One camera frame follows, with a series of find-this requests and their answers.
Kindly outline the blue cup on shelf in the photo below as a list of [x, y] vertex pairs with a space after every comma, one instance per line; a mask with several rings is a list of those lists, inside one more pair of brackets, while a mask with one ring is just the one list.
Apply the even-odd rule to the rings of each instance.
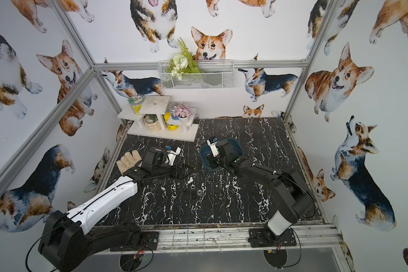
[[168, 109], [170, 111], [171, 118], [173, 120], [179, 120], [179, 117], [175, 113], [175, 109], [176, 109], [177, 106], [178, 106], [178, 103], [171, 103], [169, 105], [169, 107], [168, 107]]

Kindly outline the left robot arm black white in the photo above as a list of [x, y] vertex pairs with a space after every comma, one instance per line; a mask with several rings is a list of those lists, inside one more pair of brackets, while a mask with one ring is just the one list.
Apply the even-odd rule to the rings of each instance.
[[139, 232], [133, 223], [98, 228], [96, 224], [140, 187], [159, 179], [183, 179], [189, 167], [179, 163], [181, 148], [150, 147], [143, 157], [126, 153], [117, 166], [121, 176], [101, 193], [66, 213], [54, 212], [35, 242], [38, 252], [59, 272], [71, 272], [87, 257], [112, 247], [122, 247]]

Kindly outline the green white artificial flowers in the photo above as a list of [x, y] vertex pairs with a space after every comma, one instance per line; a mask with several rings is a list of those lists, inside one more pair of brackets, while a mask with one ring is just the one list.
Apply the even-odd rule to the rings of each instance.
[[183, 80], [187, 75], [202, 73], [183, 39], [180, 37], [177, 41], [180, 53], [170, 59], [165, 72], [177, 80]]

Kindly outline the pink flowers in white pot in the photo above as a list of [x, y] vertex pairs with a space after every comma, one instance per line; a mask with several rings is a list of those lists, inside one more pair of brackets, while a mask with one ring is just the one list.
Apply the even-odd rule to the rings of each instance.
[[190, 106], [185, 103], [174, 106], [174, 116], [176, 116], [182, 124], [187, 124], [192, 116]]

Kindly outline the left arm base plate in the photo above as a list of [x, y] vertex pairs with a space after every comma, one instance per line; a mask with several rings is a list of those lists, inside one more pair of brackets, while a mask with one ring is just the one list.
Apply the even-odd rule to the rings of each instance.
[[131, 238], [127, 241], [125, 245], [112, 247], [111, 252], [125, 252], [125, 251], [136, 251], [144, 250], [150, 248], [151, 250], [156, 250], [159, 240], [159, 232], [136, 232], [132, 234]]

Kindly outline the woven basket with plant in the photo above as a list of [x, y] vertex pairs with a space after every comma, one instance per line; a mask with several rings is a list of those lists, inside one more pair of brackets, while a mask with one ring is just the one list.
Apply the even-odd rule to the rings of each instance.
[[147, 130], [150, 132], [157, 132], [162, 129], [156, 114], [146, 114], [144, 117], [144, 123]]

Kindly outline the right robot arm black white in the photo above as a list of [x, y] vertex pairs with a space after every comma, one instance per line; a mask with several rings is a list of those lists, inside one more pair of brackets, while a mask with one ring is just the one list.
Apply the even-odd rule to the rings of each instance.
[[211, 137], [203, 151], [201, 159], [209, 171], [223, 168], [230, 175], [258, 183], [271, 192], [276, 212], [266, 226], [273, 235], [283, 234], [315, 207], [310, 193], [298, 184], [302, 181], [299, 172], [274, 170], [255, 162], [243, 153], [236, 140]]

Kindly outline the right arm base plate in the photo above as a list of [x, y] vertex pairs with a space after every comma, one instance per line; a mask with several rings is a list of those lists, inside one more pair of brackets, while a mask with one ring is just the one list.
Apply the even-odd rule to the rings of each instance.
[[297, 245], [297, 238], [291, 228], [285, 230], [281, 235], [275, 235], [264, 228], [251, 228], [248, 233], [248, 242], [252, 248], [294, 247]]

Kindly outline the green yellow snack cup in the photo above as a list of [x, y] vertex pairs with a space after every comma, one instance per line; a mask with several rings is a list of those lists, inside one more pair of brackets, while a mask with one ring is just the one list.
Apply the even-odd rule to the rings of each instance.
[[139, 114], [139, 111], [140, 111], [140, 109], [142, 107], [142, 104], [143, 104], [144, 100], [145, 100], [145, 97], [140, 96], [140, 95], [136, 95], [136, 96], [133, 96], [133, 97], [129, 98], [129, 100], [128, 100], [129, 105], [132, 107], [133, 112], [135, 114]]

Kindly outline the beige work glove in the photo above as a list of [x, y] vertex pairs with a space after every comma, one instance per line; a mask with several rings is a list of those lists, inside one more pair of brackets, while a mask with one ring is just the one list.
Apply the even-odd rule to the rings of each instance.
[[125, 153], [117, 162], [116, 165], [122, 175], [132, 167], [136, 166], [142, 161], [138, 150], [132, 150], [131, 152]]

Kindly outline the teal plastic storage box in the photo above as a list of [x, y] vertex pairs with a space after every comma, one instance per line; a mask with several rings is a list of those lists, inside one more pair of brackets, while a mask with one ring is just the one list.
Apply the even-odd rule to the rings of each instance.
[[244, 155], [239, 142], [233, 138], [218, 140], [216, 147], [219, 150], [219, 156], [214, 158], [210, 147], [206, 145], [201, 147], [199, 156], [205, 168], [209, 172], [219, 169], [226, 169], [230, 164]]

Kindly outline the white tiered display shelf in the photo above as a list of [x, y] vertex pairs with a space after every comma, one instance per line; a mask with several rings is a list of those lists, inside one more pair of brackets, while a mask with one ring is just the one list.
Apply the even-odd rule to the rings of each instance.
[[[192, 116], [189, 122], [182, 124], [180, 120], [173, 120], [171, 118], [168, 109], [169, 105], [169, 96], [147, 96], [139, 114], [135, 114], [132, 107], [127, 106], [118, 114], [118, 118], [133, 122], [128, 129], [129, 135], [194, 142], [198, 132], [198, 124], [194, 123], [197, 110], [191, 108]], [[157, 115], [162, 127], [160, 131], [150, 132], [147, 130], [144, 123], [146, 114]]]

